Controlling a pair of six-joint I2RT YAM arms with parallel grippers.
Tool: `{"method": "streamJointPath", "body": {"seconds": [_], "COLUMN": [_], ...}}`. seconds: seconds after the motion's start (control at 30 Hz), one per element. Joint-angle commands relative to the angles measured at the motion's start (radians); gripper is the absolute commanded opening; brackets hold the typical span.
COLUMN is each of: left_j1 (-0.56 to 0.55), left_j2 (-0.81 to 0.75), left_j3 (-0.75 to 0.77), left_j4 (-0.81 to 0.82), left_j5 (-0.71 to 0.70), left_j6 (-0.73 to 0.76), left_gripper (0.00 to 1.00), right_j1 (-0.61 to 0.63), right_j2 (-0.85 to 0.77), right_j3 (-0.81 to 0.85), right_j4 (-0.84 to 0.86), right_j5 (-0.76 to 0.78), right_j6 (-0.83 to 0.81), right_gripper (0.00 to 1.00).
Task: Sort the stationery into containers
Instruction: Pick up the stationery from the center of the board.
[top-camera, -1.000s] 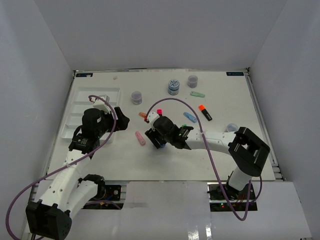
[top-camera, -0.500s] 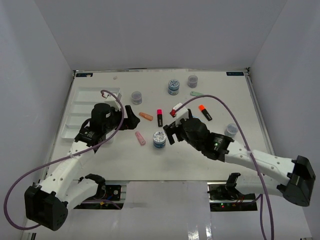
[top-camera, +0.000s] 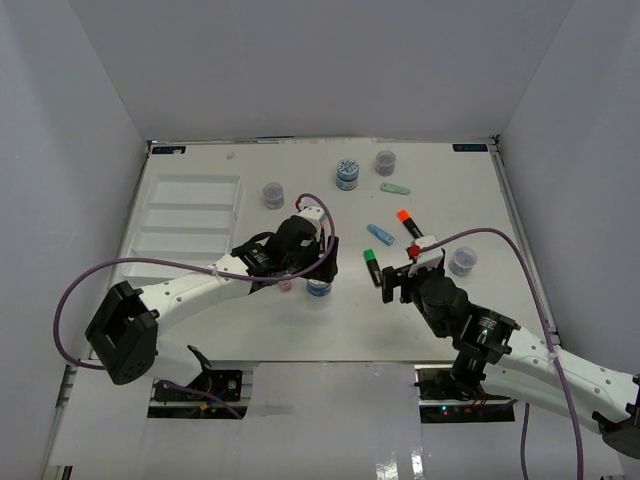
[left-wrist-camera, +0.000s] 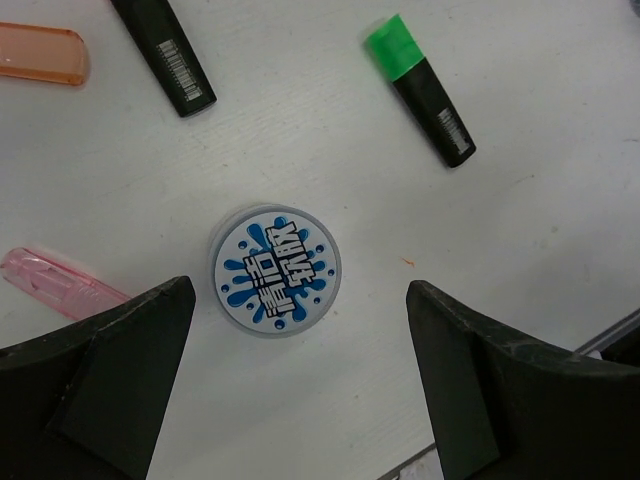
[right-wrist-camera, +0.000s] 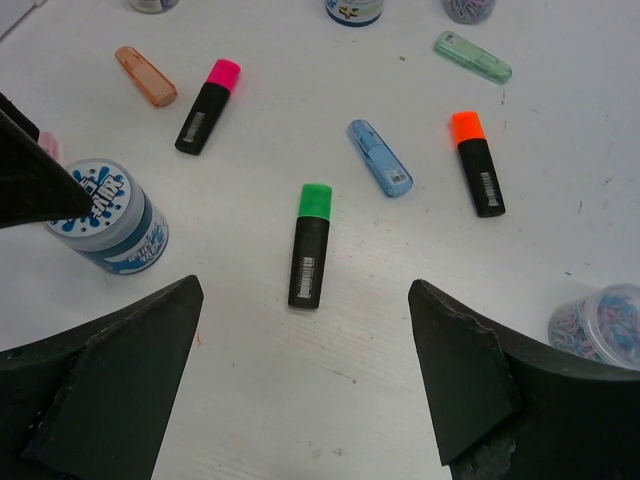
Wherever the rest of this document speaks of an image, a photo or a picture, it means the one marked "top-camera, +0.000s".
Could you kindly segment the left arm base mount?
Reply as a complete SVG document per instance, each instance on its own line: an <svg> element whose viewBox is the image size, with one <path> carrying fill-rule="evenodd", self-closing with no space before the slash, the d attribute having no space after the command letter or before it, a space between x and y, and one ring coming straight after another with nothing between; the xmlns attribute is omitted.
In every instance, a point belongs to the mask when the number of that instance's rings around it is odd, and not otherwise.
<svg viewBox="0 0 640 480"><path fill-rule="evenodd" d="M149 407L151 418L234 419L247 412L244 395L246 372L214 365L192 345L187 346L196 362L196 376L188 384L159 379Z"/></svg>

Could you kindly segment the clear jar of clips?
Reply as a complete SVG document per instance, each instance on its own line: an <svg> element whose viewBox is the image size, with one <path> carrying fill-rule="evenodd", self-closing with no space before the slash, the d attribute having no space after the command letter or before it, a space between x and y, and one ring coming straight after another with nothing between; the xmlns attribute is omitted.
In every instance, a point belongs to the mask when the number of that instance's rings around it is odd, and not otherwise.
<svg viewBox="0 0 640 480"><path fill-rule="evenodd" d="M277 210L284 206L284 188L278 182L270 182L263 187L263 203L268 209Z"/></svg>

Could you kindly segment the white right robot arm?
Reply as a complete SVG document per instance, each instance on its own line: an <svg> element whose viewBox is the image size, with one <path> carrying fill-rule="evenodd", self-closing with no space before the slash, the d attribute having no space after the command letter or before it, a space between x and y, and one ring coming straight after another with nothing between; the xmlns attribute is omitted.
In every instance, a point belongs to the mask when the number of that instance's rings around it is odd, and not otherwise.
<svg viewBox="0 0 640 480"><path fill-rule="evenodd" d="M490 393L575 416L607 446L638 458L638 376L596 365L471 303L442 267L387 267L381 276L383 302L414 305L436 337L451 340L458 355L446 383L459 396Z"/></svg>

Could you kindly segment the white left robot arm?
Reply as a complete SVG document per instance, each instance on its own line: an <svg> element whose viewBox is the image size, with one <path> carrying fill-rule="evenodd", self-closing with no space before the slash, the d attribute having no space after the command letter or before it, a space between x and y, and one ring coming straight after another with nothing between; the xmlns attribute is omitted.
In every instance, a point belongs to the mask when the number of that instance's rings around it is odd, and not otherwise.
<svg viewBox="0 0 640 480"><path fill-rule="evenodd" d="M202 398L211 387L210 361L194 345L174 345L165 334L217 304L280 282L297 277L332 282L338 246L333 232L300 212L204 272L139 288L127 281L112 286L85 336L114 384L149 376L177 384L188 398Z"/></svg>

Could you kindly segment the blue lidded jar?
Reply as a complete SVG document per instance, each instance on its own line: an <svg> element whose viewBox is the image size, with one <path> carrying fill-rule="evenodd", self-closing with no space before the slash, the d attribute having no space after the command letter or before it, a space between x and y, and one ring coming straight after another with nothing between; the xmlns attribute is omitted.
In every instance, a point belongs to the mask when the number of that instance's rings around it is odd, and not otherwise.
<svg viewBox="0 0 640 480"><path fill-rule="evenodd" d="M331 292L332 284L321 280L308 279L306 288L310 295L315 297L324 297Z"/></svg>
<svg viewBox="0 0 640 480"><path fill-rule="evenodd" d="M359 163L351 158L344 158L336 165L336 186L343 191L354 190L358 185L360 173Z"/></svg>

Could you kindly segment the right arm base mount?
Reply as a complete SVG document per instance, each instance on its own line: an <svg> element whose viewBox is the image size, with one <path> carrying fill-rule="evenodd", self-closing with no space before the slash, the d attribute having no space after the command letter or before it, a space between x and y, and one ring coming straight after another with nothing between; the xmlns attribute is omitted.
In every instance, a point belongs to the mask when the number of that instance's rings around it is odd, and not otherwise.
<svg viewBox="0 0 640 480"><path fill-rule="evenodd" d="M516 401L487 393L465 393L449 368L420 366L415 371L420 421L423 425L512 423Z"/></svg>

